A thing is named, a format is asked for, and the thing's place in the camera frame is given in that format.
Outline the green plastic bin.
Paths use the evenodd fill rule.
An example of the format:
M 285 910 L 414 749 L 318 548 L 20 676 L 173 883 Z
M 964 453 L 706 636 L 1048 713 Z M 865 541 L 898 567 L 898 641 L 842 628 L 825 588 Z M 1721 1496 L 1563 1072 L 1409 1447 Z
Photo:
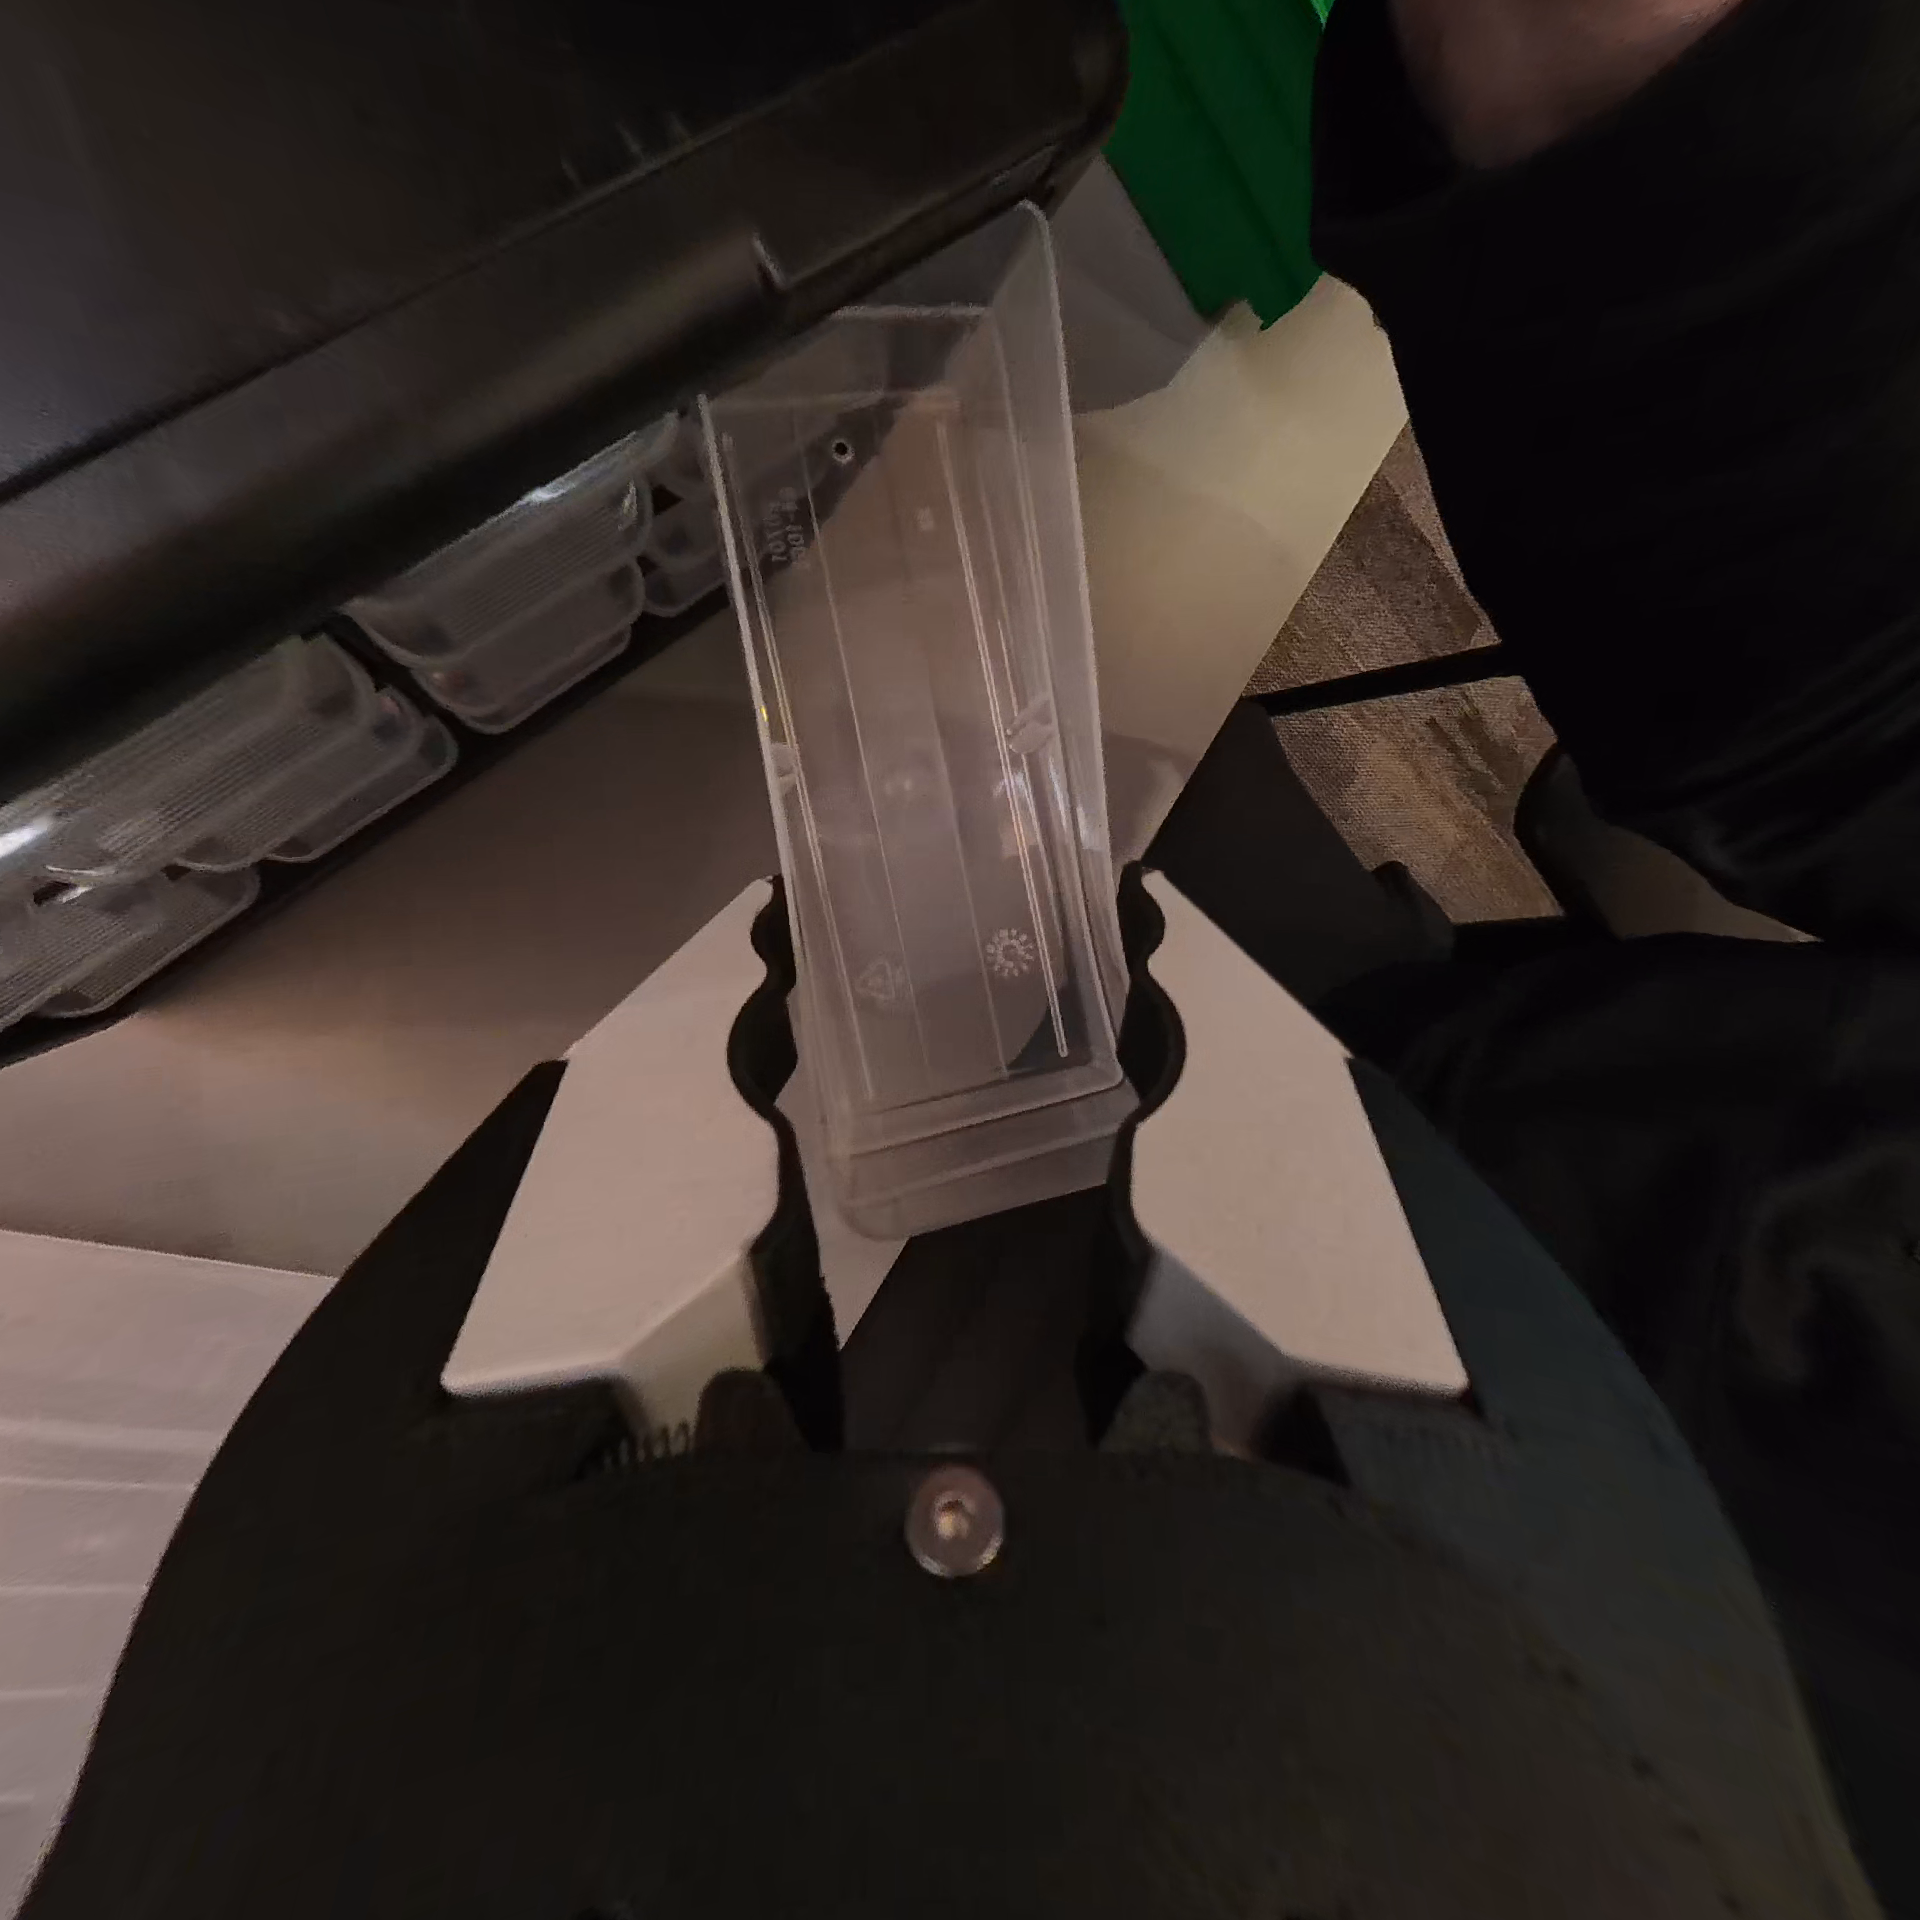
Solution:
M 1108 164 L 1204 319 L 1262 326 L 1320 283 L 1309 102 L 1330 5 L 1121 5 L 1128 99 Z

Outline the clear plastic drawer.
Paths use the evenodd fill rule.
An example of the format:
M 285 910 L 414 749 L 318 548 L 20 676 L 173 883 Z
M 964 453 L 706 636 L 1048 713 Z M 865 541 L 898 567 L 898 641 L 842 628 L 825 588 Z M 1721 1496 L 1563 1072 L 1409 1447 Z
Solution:
M 1097 1185 L 1128 959 L 1045 213 L 698 421 L 838 1216 L 910 1239 Z

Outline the row of clear cabinet drawers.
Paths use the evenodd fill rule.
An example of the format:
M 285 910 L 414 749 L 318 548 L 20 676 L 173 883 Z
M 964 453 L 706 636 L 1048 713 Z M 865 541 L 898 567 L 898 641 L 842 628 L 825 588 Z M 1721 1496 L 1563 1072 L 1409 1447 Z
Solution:
M 132 1012 L 656 656 L 726 564 L 693 409 L 2 784 L 2 1063 Z

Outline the black drawer cabinet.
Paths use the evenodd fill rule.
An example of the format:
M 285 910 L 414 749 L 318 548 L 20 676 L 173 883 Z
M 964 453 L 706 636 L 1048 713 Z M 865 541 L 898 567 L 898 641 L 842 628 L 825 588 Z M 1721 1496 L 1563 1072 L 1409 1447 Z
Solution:
M 998 213 L 1117 5 L 2 5 L 2 801 Z

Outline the large clear plastic bin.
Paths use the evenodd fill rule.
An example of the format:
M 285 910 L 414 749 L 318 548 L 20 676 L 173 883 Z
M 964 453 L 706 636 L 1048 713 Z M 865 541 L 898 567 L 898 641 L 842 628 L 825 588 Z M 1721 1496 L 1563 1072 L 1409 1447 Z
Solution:
M 2 1235 L 2 1908 L 192 1488 L 331 1276 Z

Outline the person's dark clothing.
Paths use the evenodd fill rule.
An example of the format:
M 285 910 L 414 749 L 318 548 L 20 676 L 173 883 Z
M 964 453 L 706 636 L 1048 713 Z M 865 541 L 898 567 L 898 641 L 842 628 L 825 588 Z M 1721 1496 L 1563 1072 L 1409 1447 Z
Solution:
M 1501 1195 L 1714 1482 L 1860 1865 L 1917 1916 L 1917 815 L 1828 943 L 1452 933 L 1239 704 L 1149 843 Z

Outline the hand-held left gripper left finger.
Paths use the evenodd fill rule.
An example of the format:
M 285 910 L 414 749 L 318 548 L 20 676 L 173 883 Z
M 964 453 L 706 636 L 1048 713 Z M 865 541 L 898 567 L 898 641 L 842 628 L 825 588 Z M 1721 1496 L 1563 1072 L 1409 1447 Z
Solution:
M 812 1447 L 842 1447 L 821 1235 L 780 1114 L 789 989 L 785 887 L 750 883 L 570 1053 L 448 1396 L 597 1381 L 670 1444 L 708 1377 L 763 1372 Z

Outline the person's right forearm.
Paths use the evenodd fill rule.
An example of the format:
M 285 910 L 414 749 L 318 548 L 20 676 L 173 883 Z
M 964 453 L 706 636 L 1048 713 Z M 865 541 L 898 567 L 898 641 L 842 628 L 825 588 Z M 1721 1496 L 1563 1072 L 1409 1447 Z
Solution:
M 1917 947 L 1917 5 L 1335 5 L 1312 175 L 1589 808 Z

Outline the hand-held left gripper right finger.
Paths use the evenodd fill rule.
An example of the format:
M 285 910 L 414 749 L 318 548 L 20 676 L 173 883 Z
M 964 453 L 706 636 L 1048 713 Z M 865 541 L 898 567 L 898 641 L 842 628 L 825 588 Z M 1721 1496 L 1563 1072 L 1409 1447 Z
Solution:
M 1174 1084 L 1143 1096 L 1121 1176 L 1143 1235 L 1128 1347 L 1203 1387 L 1226 1455 L 1259 1455 L 1312 1386 L 1464 1406 L 1355 1058 L 1174 883 L 1146 873 L 1143 895 Z

